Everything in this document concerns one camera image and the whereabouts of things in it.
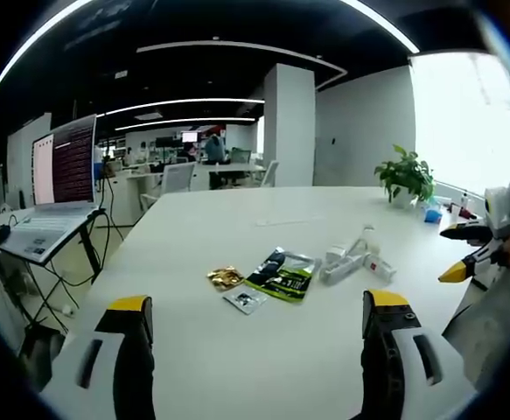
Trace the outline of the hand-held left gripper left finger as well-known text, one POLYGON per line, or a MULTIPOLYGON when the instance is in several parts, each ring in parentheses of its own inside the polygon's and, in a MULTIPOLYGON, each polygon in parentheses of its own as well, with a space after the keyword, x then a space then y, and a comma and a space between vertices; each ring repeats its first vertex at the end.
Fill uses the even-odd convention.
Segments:
POLYGON ((152 300, 111 303, 52 362, 41 398, 59 419, 154 419, 152 300))

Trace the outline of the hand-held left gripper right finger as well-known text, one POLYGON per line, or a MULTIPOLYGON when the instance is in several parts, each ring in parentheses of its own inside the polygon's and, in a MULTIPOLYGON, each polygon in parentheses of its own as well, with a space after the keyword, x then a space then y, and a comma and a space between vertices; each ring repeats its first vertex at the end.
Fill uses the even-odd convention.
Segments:
POLYGON ((461 355, 399 294, 363 292, 362 339, 360 419, 456 419, 477 394, 461 355))

